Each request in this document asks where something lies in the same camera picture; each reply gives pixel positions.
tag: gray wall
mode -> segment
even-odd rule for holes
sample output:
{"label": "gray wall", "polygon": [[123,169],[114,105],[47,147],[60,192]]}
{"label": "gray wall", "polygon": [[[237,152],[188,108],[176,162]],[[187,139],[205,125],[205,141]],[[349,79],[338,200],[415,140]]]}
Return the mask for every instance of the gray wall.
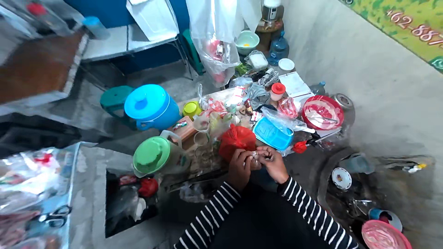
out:
{"label": "gray wall", "polygon": [[356,105],[351,144],[370,155],[431,154],[435,167],[381,175],[415,248],[443,242],[443,75],[339,0],[283,0],[289,58],[310,84]]}

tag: green banner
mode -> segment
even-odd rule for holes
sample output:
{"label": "green banner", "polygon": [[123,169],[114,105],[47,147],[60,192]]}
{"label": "green banner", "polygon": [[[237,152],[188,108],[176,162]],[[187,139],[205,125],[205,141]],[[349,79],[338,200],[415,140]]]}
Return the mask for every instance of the green banner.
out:
{"label": "green banner", "polygon": [[443,0],[342,0],[443,73]]}

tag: striped sleeve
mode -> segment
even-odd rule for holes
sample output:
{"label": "striped sleeve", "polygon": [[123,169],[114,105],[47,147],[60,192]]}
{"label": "striped sleeve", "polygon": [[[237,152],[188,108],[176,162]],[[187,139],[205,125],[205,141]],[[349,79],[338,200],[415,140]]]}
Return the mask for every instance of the striped sleeve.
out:
{"label": "striped sleeve", "polygon": [[332,249],[357,249],[358,243],[292,178],[277,189],[291,203],[318,236]]}
{"label": "striped sleeve", "polygon": [[224,182],[185,230],[174,248],[208,248],[218,229],[240,198],[240,194],[227,182]]}

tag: green plastic stool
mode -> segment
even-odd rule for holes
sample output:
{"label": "green plastic stool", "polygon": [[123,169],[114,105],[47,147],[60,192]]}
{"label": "green plastic stool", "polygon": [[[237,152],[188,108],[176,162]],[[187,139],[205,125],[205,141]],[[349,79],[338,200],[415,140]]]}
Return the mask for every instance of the green plastic stool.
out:
{"label": "green plastic stool", "polygon": [[113,87],[101,95],[100,105],[111,116],[120,120],[132,130],[137,130],[136,122],[131,120],[124,112],[124,102],[133,90],[130,86]]}
{"label": "green plastic stool", "polygon": [[183,44],[185,51],[188,55],[189,63],[199,75],[203,75],[205,67],[203,66],[202,61],[200,60],[200,57],[198,56],[198,53],[195,50],[195,46],[194,43],[192,42],[191,33],[189,32],[189,29],[183,31],[182,37],[185,41]]}

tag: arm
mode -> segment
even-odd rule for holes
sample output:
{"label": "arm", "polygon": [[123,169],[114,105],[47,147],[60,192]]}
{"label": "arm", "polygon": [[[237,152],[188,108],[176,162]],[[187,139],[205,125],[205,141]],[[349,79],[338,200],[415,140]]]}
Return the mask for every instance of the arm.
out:
{"label": "arm", "polygon": [[268,146],[258,147],[258,160],[279,183],[277,193],[297,210],[308,225],[333,249],[357,249],[358,244],[301,186],[288,175],[280,153]]}
{"label": "arm", "polygon": [[175,249],[204,249],[211,244],[218,229],[241,198],[251,175],[252,152],[238,149],[229,163],[228,180],[195,217],[179,238]]}

